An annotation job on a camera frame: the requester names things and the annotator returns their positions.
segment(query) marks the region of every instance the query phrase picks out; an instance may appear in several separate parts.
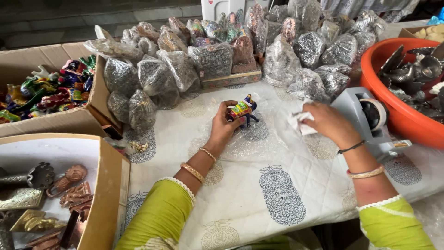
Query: black thread bracelet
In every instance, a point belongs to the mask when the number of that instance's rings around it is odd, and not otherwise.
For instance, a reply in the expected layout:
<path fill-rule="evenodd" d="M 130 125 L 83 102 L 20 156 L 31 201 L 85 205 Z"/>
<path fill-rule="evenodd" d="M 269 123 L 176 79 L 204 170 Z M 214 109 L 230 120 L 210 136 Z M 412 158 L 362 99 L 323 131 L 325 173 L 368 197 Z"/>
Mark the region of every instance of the black thread bracelet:
<path fill-rule="evenodd" d="M 349 150 L 355 149 L 355 148 L 357 148 L 357 147 L 363 145 L 364 143 L 365 143 L 365 140 L 362 140 L 360 143 L 354 145 L 354 146 L 351 147 L 351 148 L 343 149 L 343 150 L 339 150 L 339 151 L 337 152 L 337 154 L 342 154 L 342 153 L 345 153 L 345 152 L 347 152 L 347 151 L 349 151 Z"/>

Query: table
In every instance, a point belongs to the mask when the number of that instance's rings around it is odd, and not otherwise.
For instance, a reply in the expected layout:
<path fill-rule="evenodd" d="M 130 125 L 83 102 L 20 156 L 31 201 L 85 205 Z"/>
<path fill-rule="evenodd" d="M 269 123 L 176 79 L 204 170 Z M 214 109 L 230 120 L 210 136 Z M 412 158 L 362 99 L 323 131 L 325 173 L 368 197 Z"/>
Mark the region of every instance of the table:
<path fill-rule="evenodd" d="M 383 35 L 397 36 L 401 27 L 418 25 L 423 24 L 391 24 Z M 209 235 L 217 232 L 222 242 L 241 246 L 357 217 L 353 184 L 336 157 L 336 145 L 318 134 L 298 135 L 286 119 L 290 112 L 301 111 L 302 101 L 260 81 L 208 90 L 173 110 L 158 111 L 154 127 L 140 138 L 126 132 L 127 141 L 149 142 L 147 151 L 129 157 L 127 223 L 153 184 L 173 176 L 180 163 L 204 145 L 219 103 L 243 100 L 247 94 L 258 104 L 253 114 L 260 121 L 251 121 L 250 128 L 237 133 L 208 173 L 179 249 L 214 249 L 218 242 Z M 444 190 L 444 151 L 413 145 L 405 153 L 385 164 L 402 195 L 413 202 Z M 202 245 L 203 239 L 212 246 Z"/>

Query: green sleeve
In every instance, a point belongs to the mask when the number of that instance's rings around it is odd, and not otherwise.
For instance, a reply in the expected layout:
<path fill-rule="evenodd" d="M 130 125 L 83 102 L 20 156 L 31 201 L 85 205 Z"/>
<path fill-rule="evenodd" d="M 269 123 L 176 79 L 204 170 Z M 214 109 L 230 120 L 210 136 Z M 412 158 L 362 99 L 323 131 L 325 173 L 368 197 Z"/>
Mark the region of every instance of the green sleeve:
<path fill-rule="evenodd" d="M 194 195 L 179 180 L 162 179 L 154 184 L 140 209 L 117 243 L 115 250 L 176 249 L 180 231 L 194 205 Z"/>
<path fill-rule="evenodd" d="M 396 250 L 436 250 L 413 208 L 401 195 L 358 210 L 361 230 L 371 245 Z"/>

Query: woman's right hand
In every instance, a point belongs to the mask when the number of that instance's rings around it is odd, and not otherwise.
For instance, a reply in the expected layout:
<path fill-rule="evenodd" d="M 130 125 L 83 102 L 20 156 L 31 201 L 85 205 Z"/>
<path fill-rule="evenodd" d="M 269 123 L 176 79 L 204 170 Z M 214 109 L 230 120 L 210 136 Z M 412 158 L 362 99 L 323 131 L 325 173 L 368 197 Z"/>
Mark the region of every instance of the woman's right hand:
<path fill-rule="evenodd" d="M 362 139 L 353 125 L 338 110 L 319 102 L 305 103 L 304 112 L 310 112 L 314 121 L 305 119 L 303 122 L 322 135 L 332 139 L 340 149 L 348 149 Z"/>

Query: bangle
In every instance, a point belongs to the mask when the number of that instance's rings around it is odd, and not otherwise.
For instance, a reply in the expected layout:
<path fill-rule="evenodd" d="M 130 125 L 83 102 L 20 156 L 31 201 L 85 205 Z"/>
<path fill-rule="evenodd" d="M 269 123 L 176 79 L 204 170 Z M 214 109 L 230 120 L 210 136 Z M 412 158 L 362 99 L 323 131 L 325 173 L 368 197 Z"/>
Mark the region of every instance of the bangle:
<path fill-rule="evenodd" d="M 204 182 L 205 178 L 190 165 L 186 164 L 185 162 L 182 162 L 180 167 L 185 168 L 188 172 L 190 172 L 192 175 L 194 175 L 194 177 L 196 177 L 200 181 L 200 183 Z"/>
<path fill-rule="evenodd" d="M 341 150 L 339 150 L 339 151 L 337 152 L 337 154 L 342 154 L 342 153 L 345 153 L 345 152 L 347 152 L 347 151 L 349 151 L 349 150 L 355 149 L 355 148 L 357 148 L 357 147 L 363 145 L 364 143 L 365 143 L 365 140 L 362 140 L 360 143 L 354 145 L 354 146 L 351 147 L 351 148 L 348 148 L 348 149 L 341 149 Z"/>
<path fill-rule="evenodd" d="M 372 171 L 363 172 L 363 173 L 351 173 L 350 170 L 348 169 L 347 175 L 352 179 L 363 179 L 363 178 L 369 178 L 369 177 L 379 175 L 382 172 L 384 172 L 384 165 L 381 164 L 381 166 L 379 166 L 379 168 L 372 170 Z"/>
<path fill-rule="evenodd" d="M 208 150 L 206 150 L 205 148 L 199 148 L 199 150 L 202 150 L 203 152 L 207 153 L 211 158 L 213 158 L 213 161 L 216 162 L 216 157 L 214 157 L 214 155 L 210 153 Z"/>

